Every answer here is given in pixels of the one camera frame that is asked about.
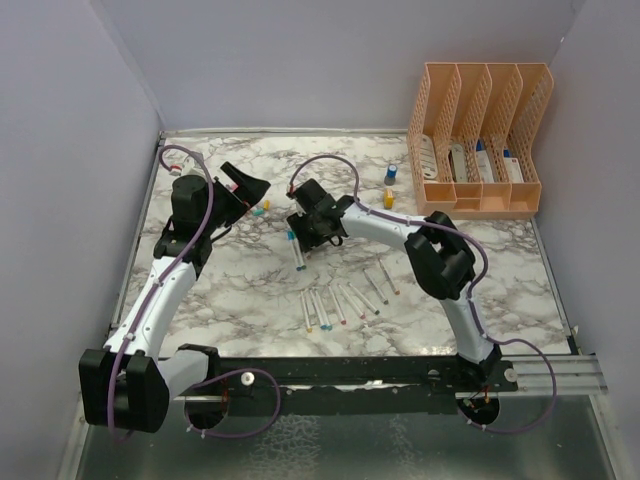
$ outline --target screw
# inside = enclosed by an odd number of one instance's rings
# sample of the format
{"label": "screw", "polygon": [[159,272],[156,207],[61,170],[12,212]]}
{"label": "screw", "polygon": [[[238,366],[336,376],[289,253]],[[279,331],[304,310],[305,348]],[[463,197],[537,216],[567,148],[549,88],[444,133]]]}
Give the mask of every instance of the screw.
{"label": "screw", "polygon": [[253,385],[253,382],[254,382],[255,379],[256,379],[256,377],[253,375],[253,373],[244,372],[240,376],[240,383],[242,383],[245,387],[248,387],[250,385]]}
{"label": "screw", "polygon": [[518,380],[518,373],[513,368],[507,368],[504,371],[504,378],[506,378],[508,382],[514,383]]}

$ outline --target light gray wall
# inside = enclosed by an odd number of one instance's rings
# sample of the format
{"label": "light gray wall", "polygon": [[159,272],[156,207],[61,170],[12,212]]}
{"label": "light gray wall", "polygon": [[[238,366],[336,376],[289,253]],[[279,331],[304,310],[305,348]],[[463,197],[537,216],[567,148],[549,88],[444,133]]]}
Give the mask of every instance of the light gray wall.
{"label": "light gray wall", "polygon": [[588,0],[551,64],[538,222],[640,472],[640,5]]}
{"label": "light gray wall", "polygon": [[100,1],[175,129],[406,128],[423,62],[549,62],[584,0]]}
{"label": "light gray wall", "polygon": [[0,7],[0,477],[54,478],[159,122],[85,0]]}

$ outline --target blue vial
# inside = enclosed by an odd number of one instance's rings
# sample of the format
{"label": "blue vial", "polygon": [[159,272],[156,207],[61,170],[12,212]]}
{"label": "blue vial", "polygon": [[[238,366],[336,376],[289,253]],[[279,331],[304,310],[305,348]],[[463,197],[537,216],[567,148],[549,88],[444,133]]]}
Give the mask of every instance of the blue vial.
{"label": "blue vial", "polygon": [[387,176],[384,177],[385,185],[393,185],[396,183],[396,173],[398,173],[398,167],[393,163],[387,167]]}

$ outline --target peach plastic rack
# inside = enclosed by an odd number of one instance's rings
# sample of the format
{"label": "peach plastic rack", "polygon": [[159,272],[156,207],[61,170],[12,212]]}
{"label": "peach plastic rack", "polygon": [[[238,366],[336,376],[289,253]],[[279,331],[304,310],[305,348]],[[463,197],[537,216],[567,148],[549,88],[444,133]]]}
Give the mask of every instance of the peach plastic rack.
{"label": "peach plastic rack", "polygon": [[[541,185],[531,147],[552,90],[553,78],[543,63],[426,63],[407,134],[418,212],[441,210],[460,219],[533,217]],[[423,176],[423,134],[433,141],[435,180]],[[494,183],[485,183],[478,169],[478,140],[487,151]],[[464,147],[464,183],[452,175],[452,142]],[[510,180],[505,149],[518,159],[522,182]]]}

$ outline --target white tube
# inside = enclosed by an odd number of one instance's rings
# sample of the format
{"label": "white tube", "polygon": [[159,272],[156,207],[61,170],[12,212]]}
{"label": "white tube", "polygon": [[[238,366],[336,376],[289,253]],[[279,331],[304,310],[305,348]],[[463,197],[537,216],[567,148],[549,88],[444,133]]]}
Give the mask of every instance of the white tube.
{"label": "white tube", "polygon": [[318,317],[318,323],[320,324],[320,328],[322,330],[326,330],[327,326],[324,323],[324,317],[322,316],[322,313],[320,313],[320,306],[318,305],[318,299],[314,295],[313,289],[309,291],[309,296],[311,297],[311,303],[313,305],[313,309],[315,310],[316,316]]}
{"label": "white tube", "polygon": [[298,260],[298,254],[296,253],[296,247],[293,245],[292,240],[288,240],[289,246],[291,247],[291,253],[293,254],[293,262],[296,266],[296,270],[302,270],[302,266],[300,265],[300,261]]}
{"label": "white tube", "polygon": [[320,312],[322,313],[322,320],[324,324],[327,326],[327,330],[331,330],[333,327],[331,326],[331,322],[329,321],[329,315],[327,315],[327,311],[324,308],[324,303],[322,303],[322,297],[318,293],[318,289],[314,288],[313,293],[316,295],[318,299],[318,305],[320,306]]}
{"label": "white tube", "polygon": [[305,288],[303,291],[303,298],[304,298],[304,306],[307,309],[307,316],[309,317],[309,323],[313,326],[313,321],[311,320],[311,316],[313,315],[311,313],[311,310],[313,309],[313,304],[311,306],[309,306],[309,296],[311,295],[311,293],[309,292],[308,288]]}
{"label": "white tube", "polygon": [[391,275],[389,275],[389,272],[387,271],[387,268],[384,266],[382,259],[379,258],[378,262],[380,262],[380,268],[382,268],[382,273],[384,273],[384,277],[387,279],[387,282],[389,282],[389,285],[391,285],[391,289],[393,290],[393,293],[395,293],[396,295],[400,295],[400,290],[398,289],[398,287],[396,287],[396,284],[394,283],[393,278],[391,278]]}
{"label": "white tube", "polygon": [[338,314],[338,320],[343,325],[347,324],[347,317],[344,316],[344,312],[342,311],[342,306],[340,302],[338,302],[338,297],[336,297],[336,292],[333,291],[333,287],[329,285],[329,293],[331,294],[331,299],[333,300],[333,306],[336,308],[336,313]]}
{"label": "white tube", "polygon": [[302,255],[302,249],[300,248],[300,242],[298,238],[293,239],[293,248],[296,250],[296,254],[298,255],[298,261],[300,262],[300,268],[302,270],[307,269],[307,265],[304,263],[304,255]]}
{"label": "white tube", "polygon": [[367,272],[366,270],[362,270],[362,271],[364,272],[365,278],[369,281],[373,289],[376,291],[376,294],[380,298],[380,301],[385,305],[389,305],[389,300],[387,300],[387,297],[384,296],[384,293],[382,293],[382,290],[380,290],[380,287],[378,286],[378,284],[373,281],[373,278],[371,278],[371,275],[369,275],[369,272]]}
{"label": "white tube", "polygon": [[356,294],[356,296],[362,300],[362,303],[364,303],[365,307],[367,307],[369,310],[371,310],[373,313],[375,313],[376,315],[378,315],[380,313],[380,310],[378,310],[376,307],[373,306],[373,303],[371,303],[369,301],[369,299],[367,297],[364,296],[364,293],[362,293],[360,290],[358,290],[356,287],[353,286],[353,284],[351,282],[348,282],[347,285],[349,287],[351,287],[351,290],[353,290],[353,293]]}
{"label": "white tube", "polygon": [[342,285],[338,285],[338,288],[344,295],[344,298],[347,299],[347,303],[351,305],[351,308],[353,308],[353,311],[356,312],[356,315],[364,320],[365,319],[364,311],[360,310],[360,307],[358,306],[356,301],[353,299],[353,297],[349,295],[349,292],[347,292],[347,289],[344,288]]}
{"label": "white tube", "polygon": [[304,323],[307,326],[307,332],[311,333],[313,329],[309,321],[309,312],[307,311],[307,302],[304,299],[304,291],[300,292],[300,303],[302,304],[302,315],[304,316]]}

